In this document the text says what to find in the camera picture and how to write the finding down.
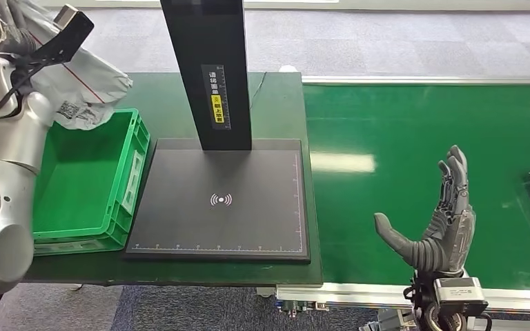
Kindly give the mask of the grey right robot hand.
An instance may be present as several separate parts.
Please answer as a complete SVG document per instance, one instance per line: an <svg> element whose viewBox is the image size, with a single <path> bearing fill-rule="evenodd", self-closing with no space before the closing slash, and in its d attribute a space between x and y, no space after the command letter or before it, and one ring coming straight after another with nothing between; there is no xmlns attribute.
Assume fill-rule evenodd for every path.
<svg viewBox="0 0 530 331"><path fill-rule="evenodd" d="M375 230L395 253L418 272L457 274L463 271L475 233L475 212L469 203L468 163L463 151L450 147L438 161L440 197L419 241L412 241L391 226L388 217L373 215Z"/></svg>

